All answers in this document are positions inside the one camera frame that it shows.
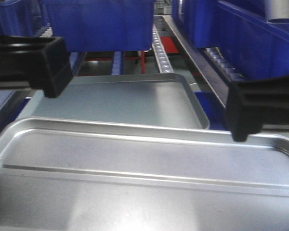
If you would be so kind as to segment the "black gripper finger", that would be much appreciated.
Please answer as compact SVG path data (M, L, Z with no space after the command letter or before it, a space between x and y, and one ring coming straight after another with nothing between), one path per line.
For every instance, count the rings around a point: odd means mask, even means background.
M264 125L289 129L289 75L255 81L232 81L225 107L232 138L245 142Z
M43 90L57 98L73 78L63 37L0 35L0 90Z

